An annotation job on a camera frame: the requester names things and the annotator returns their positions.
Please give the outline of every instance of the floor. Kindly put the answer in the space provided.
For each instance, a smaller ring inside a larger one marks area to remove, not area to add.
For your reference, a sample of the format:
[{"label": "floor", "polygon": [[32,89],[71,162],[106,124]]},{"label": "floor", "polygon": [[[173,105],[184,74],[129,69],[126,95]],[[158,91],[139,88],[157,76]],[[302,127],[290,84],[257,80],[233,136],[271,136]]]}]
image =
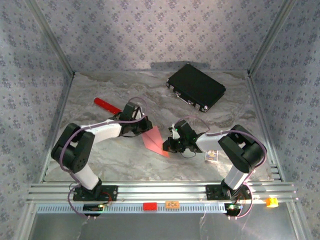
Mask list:
[{"label": "floor", "polygon": [[[79,125],[105,121],[111,113],[95,105],[99,97],[122,109],[131,97],[143,97],[148,104],[148,117],[158,126],[163,140],[170,136],[168,127],[179,118],[197,115],[206,121],[211,132],[227,130],[236,124],[244,126],[262,140],[262,130],[251,96],[247,89],[244,72],[206,72],[226,87],[224,96],[206,113],[196,111],[166,87],[173,72],[85,72],[75,74],[63,112],[58,136],[69,123]],[[193,129],[206,130],[203,123],[190,119]],[[218,162],[205,161],[205,154],[184,158],[171,153],[169,158],[144,147],[141,136],[118,137],[99,142],[92,147],[89,165],[103,181],[217,181],[222,180],[232,164],[223,151]],[[269,163],[257,169],[253,180],[270,179]],[[52,159],[48,162],[45,181],[71,181]]]}]

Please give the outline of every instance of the wall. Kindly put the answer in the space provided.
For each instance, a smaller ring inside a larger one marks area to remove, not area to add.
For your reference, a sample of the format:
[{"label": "wall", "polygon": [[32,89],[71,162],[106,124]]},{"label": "wall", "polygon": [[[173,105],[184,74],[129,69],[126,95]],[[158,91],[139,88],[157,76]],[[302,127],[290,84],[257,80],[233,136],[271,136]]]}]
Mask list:
[{"label": "wall", "polygon": [[70,79],[22,0],[0,1],[0,239],[12,239]]},{"label": "wall", "polygon": [[320,3],[298,0],[254,76],[287,181],[320,239]]},{"label": "wall", "polygon": [[213,70],[247,69],[282,1],[38,3],[73,70],[105,72],[176,69],[179,61]]}]

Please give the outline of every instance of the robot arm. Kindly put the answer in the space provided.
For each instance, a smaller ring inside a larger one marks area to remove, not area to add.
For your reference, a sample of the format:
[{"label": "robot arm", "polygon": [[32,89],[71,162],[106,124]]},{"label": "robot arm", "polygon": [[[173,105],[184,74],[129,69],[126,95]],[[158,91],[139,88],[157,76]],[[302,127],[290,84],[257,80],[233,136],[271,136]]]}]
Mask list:
[{"label": "robot arm", "polygon": [[195,153],[210,150],[223,150],[229,157],[233,166],[225,179],[221,182],[221,195],[229,199],[238,196],[243,182],[261,162],[264,150],[259,143],[241,125],[235,125],[229,133],[199,133],[181,120],[169,128],[172,137],[163,143],[163,150],[172,153],[182,153],[187,148]]},{"label": "robot arm", "polygon": [[60,156],[67,141],[79,129],[84,129],[71,140],[73,143],[66,147],[62,165],[69,170],[68,172],[72,177],[81,183],[84,191],[96,198],[101,192],[102,181],[88,165],[93,144],[106,139],[125,136],[127,133],[133,133],[134,136],[137,136],[152,129],[152,123],[148,117],[142,118],[142,116],[141,108],[135,103],[128,102],[122,112],[104,122],[82,126],[70,123],[53,147],[51,157],[60,163]]}]

